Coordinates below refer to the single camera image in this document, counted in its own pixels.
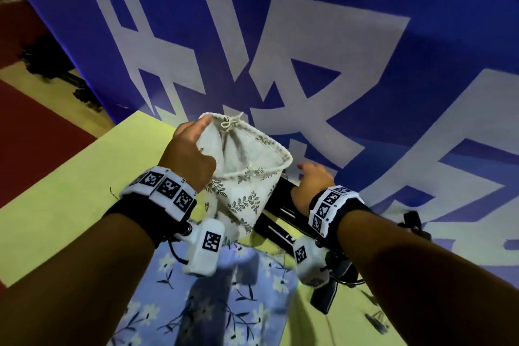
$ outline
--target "person's left hand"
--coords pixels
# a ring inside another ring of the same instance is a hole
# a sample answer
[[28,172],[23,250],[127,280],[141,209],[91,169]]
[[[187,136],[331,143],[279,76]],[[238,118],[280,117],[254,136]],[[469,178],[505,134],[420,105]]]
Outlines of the person's left hand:
[[212,119],[211,115],[206,115],[196,122],[178,126],[158,164],[184,178],[197,193],[209,183],[217,167],[214,157],[200,153],[196,146]]

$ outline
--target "yellow table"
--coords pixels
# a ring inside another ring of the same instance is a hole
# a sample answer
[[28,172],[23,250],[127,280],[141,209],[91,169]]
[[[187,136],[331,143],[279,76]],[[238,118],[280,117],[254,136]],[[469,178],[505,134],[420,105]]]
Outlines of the yellow table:
[[[173,132],[173,127],[137,112],[0,209],[0,279],[7,286],[15,283],[95,223],[115,201],[110,188],[119,192],[135,175],[157,164]],[[193,217],[203,213],[198,207]],[[295,237],[300,235],[282,220],[277,222]],[[278,251],[258,235],[241,242]],[[281,344],[404,345],[394,329],[380,335],[368,323],[364,313],[377,308],[361,290],[369,292],[365,286],[339,286],[328,323],[309,303],[311,288],[300,284]]]

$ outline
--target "leaf print bag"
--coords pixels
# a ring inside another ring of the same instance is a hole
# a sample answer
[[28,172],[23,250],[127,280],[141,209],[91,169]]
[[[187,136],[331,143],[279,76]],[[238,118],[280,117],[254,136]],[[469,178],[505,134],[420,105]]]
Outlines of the leaf print bag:
[[224,244],[251,233],[292,156],[281,144],[240,120],[216,113],[198,139],[198,149],[217,160],[205,187],[206,216],[225,224]]

